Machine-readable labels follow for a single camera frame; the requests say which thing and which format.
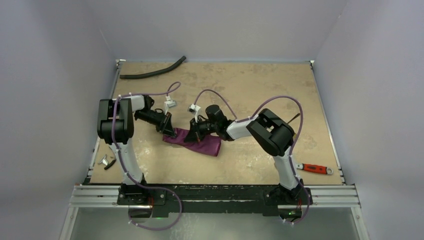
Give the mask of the purple cloth napkin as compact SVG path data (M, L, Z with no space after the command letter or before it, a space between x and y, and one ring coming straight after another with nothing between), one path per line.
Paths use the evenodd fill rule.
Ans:
M218 136L207 135L200 142L184 142L184 139L188 135L189 131L182 128L174 128L174 131L176 133L176 137L163 135L162 140L165 143L178 145L199 154L212 157L218 156L222 145L222 140Z

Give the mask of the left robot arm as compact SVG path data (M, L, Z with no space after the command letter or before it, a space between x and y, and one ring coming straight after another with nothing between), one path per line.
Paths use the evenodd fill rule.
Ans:
M146 203L155 194L164 197L168 190L147 184L144 173L138 166L132 143L134 122L147 122L163 136L174 138L177 135L172 126L171 113L160 108L153 109L154 104L154 99L149 95L128 95L123 98L102 99L98 108L98 137L109 145L123 171L119 196L130 198L138 205Z

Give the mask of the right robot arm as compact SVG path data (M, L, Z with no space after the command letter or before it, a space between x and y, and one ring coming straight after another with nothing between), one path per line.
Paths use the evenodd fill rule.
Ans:
M216 104L208 106L205 113L207 118L199 116L190 120L190 129L183 139L185 143L200 143L211 134L228 142L253 137L274 160L279 176L277 189L282 200L292 204L300 198L299 183L289 160L295 132L287 122L268 108L246 121L228 119Z

